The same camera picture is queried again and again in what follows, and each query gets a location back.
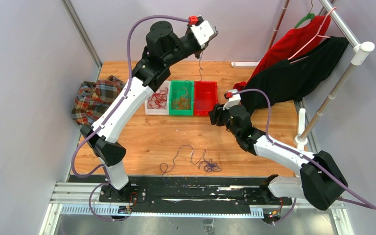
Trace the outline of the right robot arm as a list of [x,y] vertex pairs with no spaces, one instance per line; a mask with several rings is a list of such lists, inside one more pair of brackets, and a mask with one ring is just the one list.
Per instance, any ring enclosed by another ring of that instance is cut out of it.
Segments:
[[224,126],[232,133],[242,150],[269,158],[297,175],[268,177],[260,190],[266,204],[273,204],[280,197],[294,197],[306,199],[313,207],[325,211],[344,192],[343,186],[348,186],[331,154],[299,150],[271,138],[252,125],[251,116],[242,105],[225,110],[217,103],[209,111],[209,117],[212,125]]

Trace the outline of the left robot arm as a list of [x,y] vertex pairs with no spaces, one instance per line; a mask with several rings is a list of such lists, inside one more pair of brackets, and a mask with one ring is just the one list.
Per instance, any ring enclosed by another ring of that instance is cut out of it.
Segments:
[[217,35],[209,21],[189,23],[181,37],[168,21],[155,22],[146,35],[142,58],[131,68],[123,90],[92,126],[81,128],[86,142],[103,163],[107,185],[118,202],[130,197],[123,163],[126,149],[118,143],[121,132],[138,108],[170,77],[170,67],[191,55],[198,58]]

